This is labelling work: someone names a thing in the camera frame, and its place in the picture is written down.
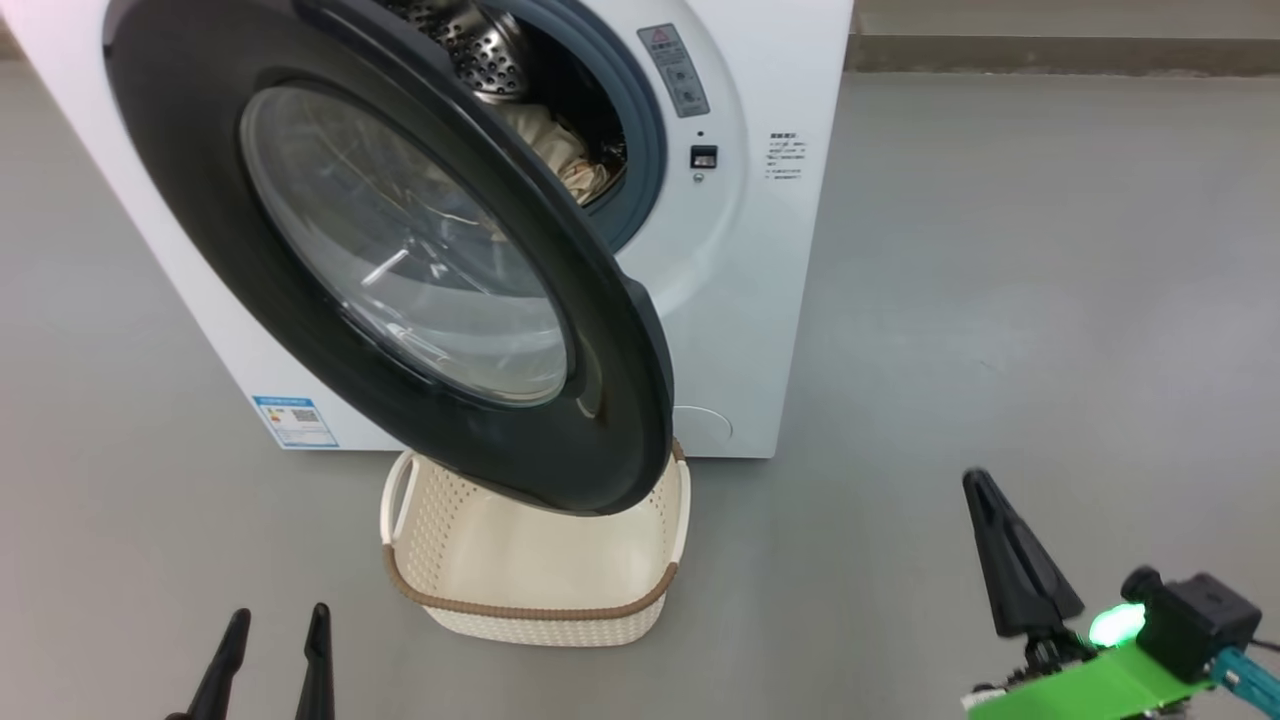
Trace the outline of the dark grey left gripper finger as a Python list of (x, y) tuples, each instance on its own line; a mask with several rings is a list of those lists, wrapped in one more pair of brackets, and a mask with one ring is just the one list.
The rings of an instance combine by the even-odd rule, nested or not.
[(334, 720), (337, 717), (334, 664), (332, 657), (332, 614), (326, 603), (314, 606), (303, 643), (307, 662), (297, 720)]
[(227, 624), (227, 629), (214, 652), (197, 691), (186, 711), (168, 714), (166, 720), (227, 719), (230, 691), (244, 660), (250, 635), (252, 614), (248, 609), (237, 609)]

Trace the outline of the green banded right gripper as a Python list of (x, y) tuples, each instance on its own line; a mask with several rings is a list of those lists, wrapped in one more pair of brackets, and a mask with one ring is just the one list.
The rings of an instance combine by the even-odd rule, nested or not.
[(1084, 637), (1066, 621), (1084, 603), (993, 477), (963, 489), (996, 634), (1027, 639), (1025, 665), (965, 698), (969, 719), (1152, 719), (1228, 675), (1224, 600), (1128, 600)]

